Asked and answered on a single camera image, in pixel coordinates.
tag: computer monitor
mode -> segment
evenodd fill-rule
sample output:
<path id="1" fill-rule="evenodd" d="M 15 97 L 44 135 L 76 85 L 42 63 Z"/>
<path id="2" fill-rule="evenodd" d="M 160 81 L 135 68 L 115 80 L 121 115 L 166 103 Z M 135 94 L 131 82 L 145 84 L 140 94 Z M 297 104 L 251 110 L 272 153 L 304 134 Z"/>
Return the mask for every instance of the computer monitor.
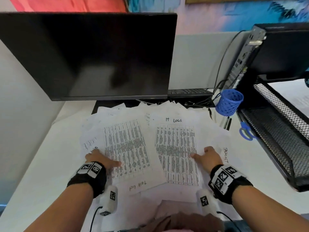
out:
<path id="1" fill-rule="evenodd" d="M 52 101 L 166 98 L 176 14 L 0 13 L 0 39 Z"/>

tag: keyboard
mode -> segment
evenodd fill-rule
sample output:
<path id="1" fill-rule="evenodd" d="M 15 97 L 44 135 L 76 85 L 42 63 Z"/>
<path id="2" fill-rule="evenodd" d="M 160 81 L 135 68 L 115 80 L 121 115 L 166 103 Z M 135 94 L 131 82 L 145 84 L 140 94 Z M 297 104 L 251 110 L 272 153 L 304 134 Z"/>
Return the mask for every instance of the keyboard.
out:
<path id="1" fill-rule="evenodd" d="M 213 93 L 205 89 L 172 89 L 168 90 L 168 97 L 186 98 L 212 95 Z"/>

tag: blue mesh cup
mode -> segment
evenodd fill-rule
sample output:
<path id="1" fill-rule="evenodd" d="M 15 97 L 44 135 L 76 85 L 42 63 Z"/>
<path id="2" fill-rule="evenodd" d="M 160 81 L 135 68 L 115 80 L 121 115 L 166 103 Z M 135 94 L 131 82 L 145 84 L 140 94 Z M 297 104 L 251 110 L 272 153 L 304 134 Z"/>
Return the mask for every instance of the blue mesh cup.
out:
<path id="1" fill-rule="evenodd" d="M 225 89 L 216 105 L 216 111 L 222 116 L 232 116 L 243 101 L 243 94 L 235 89 Z"/>

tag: white desk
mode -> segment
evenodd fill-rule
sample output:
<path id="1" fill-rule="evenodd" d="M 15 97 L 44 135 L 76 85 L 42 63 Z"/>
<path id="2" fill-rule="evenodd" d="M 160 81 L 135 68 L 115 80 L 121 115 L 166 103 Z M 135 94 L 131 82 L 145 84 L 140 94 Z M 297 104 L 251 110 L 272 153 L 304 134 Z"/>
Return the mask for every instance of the white desk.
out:
<path id="1" fill-rule="evenodd" d="M 80 158 L 80 127 L 94 105 L 95 101 L 65 103 L 0 217 L 1 231 L 24 231 L 65 189 L 72 173 L 84 161 Z M 232 147 L 241 160 L 235 167 L 266 195 L 298 214 L 309 213 L 309 192 L 293 190 L 257 140 L 247 141 L 240 136 L 237 116 L 234 115 L 232 119 Z M 95 207 L 93 203 L 82 231 L 89 231 Z"/>

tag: table printout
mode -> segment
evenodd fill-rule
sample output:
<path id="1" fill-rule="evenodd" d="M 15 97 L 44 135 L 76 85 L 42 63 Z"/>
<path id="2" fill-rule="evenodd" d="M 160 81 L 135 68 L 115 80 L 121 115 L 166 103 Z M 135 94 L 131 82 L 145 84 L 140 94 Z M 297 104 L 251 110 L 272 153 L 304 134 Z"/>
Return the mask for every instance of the table printout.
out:
<path id="1" fill-rule="evenodd" d="M 193 126 L 157 124 L 155 147 L 168 183 L 200 184 L 196 162 L 190 158 L 197 152 Z"/>
<path id="2" fill-rule="evenodd" d="M 106 157 L 122 162 L 121 167 L 108 171 L 108 180 L 113 184 L 126 185 L 129 193 L 137 193 L 166 182 L 155 149 L 149 150 L 153 144 L 146 145 L 139 121 L 99 128 L 88 136 L 87 141 L 81 138 L 85 153 L 99 148 Z"/>

